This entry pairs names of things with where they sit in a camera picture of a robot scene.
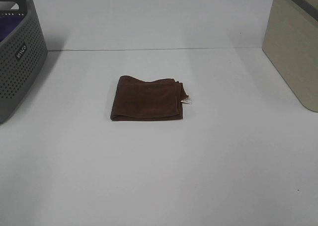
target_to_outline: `gray plastic basket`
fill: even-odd
[[[0,16],[24,19],[0,42],[0,124],[18,106],[36,79],[47,57],[47,48],[33,0],[13,1],[19,10],[0,10]]]

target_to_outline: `white surface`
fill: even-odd
[[[272,0],[34,0],[49,49],[261,47]]]
[[[121,75],[193,105],[111,122]],[[260,48],[49,53],[0,126],[0,225],[315,226],[317,125]]]

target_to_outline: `towel tag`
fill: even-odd
[[[192,98],[188,97],[181,101],[181,103],[192,104]]]

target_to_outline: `basket logo text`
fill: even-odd
[[[27,51],[27,47],[25,42],[20,46],[19,50],[17,51],[17,53],[15,53],[15,58],[17,61],[20,61],[21,58],[23,57],[23,55],[25,54],[25,52]]]

